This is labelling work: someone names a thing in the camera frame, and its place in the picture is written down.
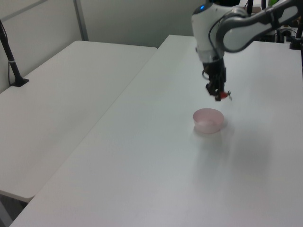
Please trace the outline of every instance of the table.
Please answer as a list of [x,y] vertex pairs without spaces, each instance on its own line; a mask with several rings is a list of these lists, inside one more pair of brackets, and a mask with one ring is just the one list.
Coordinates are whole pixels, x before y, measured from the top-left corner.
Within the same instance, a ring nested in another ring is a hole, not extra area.
[[[226,54],[233,100],[215,102],[195,45],[169,36],[11,227],[302,226],[300,52]],[[194,130],[203,107],[221,132]]]
[[0,194],[29,202],[156,48],[76,41],[0,95]]

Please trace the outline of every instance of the bowl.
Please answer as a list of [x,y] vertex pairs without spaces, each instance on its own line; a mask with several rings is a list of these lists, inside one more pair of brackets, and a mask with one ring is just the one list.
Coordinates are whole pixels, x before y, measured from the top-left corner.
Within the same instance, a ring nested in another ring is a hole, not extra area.
[[211,108],[197,110],[193,118],[196,130],[205,134],[218,132],[224,122],[223,114]]

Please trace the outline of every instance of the floor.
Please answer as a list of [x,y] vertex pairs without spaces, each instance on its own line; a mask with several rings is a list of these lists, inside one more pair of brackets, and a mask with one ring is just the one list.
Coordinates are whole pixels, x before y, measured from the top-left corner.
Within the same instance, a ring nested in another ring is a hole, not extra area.
[[0,195],[0,227],[9,227],[27,204]]

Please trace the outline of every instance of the white wall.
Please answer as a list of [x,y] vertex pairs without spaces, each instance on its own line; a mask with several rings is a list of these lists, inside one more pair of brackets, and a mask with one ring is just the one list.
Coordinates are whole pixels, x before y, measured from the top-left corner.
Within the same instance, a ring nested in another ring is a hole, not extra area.
[[159,47],[168,35],[192,35],[201,0],[81,0],[90,41]]
[[[22,76],[73,41],[81,40],[72,0],[48,0],[4,21],[3,25]],[[0,45],[0,93],[8,88],[7,64],[7,57]]]

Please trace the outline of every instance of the black cable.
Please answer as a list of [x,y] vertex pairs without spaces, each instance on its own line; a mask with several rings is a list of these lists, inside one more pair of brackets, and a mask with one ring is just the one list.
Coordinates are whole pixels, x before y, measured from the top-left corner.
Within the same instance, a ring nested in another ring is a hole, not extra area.
[[248,4],[248,1],[246,2],[245,6],[244,6],[244,9],[246,9],[247,4]]
[[208,39],[209,39],[210,45],[212,46],[212,48],[213,48],[215,54],[217,55],[218,59],[220,59],[220,56],[219,56],[219,53],[217,52],[216,48],[214,47],[214,44],[213,44],[213,42],[212,42],[212,40],[211,40],[211,38],[210,38],[210,34],[211,34],[213,28],[216,26],[216,24],[218,24],[224,17],[225,17],[225,15],[223,15],[220,19],[218,19],[218,20],[213,24],[213,26],[209,29],[209,32],[208,32]]
[[[10,68],[10,67],[9,67],[9,68]],[[9,72],[9,69],[8,69],[8,72]],[[8,78],[9,78],[9,73],[8,73]],[[9,78],[9,86],[11,86],[10,78]]]

